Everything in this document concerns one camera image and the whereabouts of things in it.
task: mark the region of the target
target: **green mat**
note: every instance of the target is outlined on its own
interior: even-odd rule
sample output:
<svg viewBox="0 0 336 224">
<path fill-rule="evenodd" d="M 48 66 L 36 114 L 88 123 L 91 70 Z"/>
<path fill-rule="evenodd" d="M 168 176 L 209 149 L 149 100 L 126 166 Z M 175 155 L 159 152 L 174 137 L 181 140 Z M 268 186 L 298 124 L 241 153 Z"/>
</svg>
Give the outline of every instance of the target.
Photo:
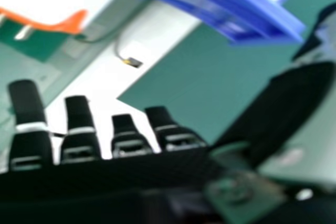
<svg viewBox="0 0 336 224">
<path fill-rule="evenodd" d="M 333 1 L 290 0 L 286 8 L 311 27 Z M 202 25 L 119 99 L 140 110 L 166 105 L 177 121 L 213 143 L 298 47 L 232 47 Z"/>
</svg>

